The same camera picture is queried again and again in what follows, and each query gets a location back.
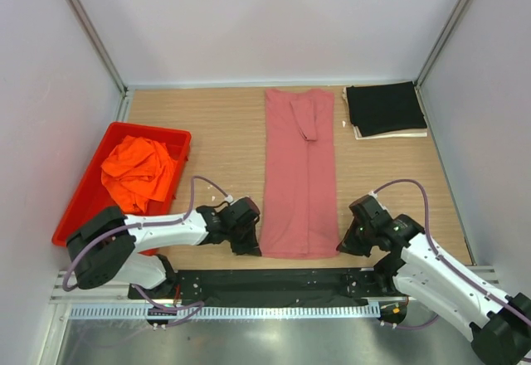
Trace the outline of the pink polo t shirt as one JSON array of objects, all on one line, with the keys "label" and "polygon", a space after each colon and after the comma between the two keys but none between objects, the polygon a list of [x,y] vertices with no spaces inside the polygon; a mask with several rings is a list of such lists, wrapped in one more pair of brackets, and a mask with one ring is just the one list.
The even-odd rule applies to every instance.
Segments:
[{"label": "pink polo t shirt", "polygon": [[338,254],[334,94],[265,93],[264,257],[320,259]]}]

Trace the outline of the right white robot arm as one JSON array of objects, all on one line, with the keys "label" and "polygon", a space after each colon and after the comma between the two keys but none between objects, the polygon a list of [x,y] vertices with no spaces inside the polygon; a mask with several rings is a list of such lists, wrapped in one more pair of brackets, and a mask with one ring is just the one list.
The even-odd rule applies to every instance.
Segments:
[{"label": "right white robot arm", "polygon": [[443,250],[411,217],[393,217],[373,193],[349,206],[353,221],[338,246],[353,256],[385,256],[373,267],[386,294],[404,294],[451,324],[484,364],[530,359],[530,299],[481,279]]}]

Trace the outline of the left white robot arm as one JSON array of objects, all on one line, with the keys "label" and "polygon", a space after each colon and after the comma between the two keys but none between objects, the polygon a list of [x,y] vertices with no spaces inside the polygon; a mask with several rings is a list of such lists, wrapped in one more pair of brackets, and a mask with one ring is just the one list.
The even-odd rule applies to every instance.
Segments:
[{"label": "left white robot arm", "polygon": [[227,196],[217,206],[164,216],[135,216],[107,207],[67,239],[71,265],[62,288],[92,290],[119,281],[129,284],[131,298],[162,298],[177,285],[177,273],[166,256],[149,255],[150,250],[228,242],[237,256],[260,256],[260,216],[250,197]]}]

